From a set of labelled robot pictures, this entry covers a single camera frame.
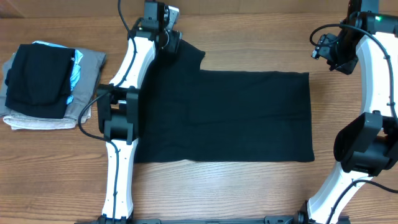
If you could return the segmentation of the black t-shirt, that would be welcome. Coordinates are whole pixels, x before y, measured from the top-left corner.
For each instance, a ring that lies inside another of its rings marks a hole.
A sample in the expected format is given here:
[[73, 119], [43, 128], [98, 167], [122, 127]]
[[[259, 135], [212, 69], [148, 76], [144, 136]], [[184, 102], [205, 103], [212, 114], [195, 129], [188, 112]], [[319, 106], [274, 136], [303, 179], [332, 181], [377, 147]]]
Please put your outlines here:
[[136, 162], [312, 162], [309, 75], [201, 68], [181, 41], [148, 68]]

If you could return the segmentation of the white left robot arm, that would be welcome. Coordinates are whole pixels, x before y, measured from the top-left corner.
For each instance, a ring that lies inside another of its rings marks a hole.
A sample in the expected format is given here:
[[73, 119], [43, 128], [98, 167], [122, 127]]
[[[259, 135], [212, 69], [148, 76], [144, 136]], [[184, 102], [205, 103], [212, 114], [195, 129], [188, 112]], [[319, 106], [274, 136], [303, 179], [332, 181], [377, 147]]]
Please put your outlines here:
[[114, 78], [97, 94], [99, 129], [106, 141], [108, 177], [106, 198], [98, 223], [127, 223], [133, 212], [132, 175], [139, 142], [139, 90], [158, 50], [175, 53], [182, 34], [175, 19], [151, 28], [139, 19], [130, 31], [127, 52]]

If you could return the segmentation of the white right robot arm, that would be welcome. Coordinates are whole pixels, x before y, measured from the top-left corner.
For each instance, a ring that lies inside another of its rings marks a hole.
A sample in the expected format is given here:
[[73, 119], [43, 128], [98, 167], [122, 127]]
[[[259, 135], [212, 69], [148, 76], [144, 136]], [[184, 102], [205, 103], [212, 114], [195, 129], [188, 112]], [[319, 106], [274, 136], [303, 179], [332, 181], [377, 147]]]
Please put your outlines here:
[[292, 223], [347, 223], [341, 212], [364, 185], [397, 162], [397, 17], [350, 9], [338, 35], [314, 43], [313, 58], [350, 74], [361, 67], [361, 114], [336, 136], [335, 165]]

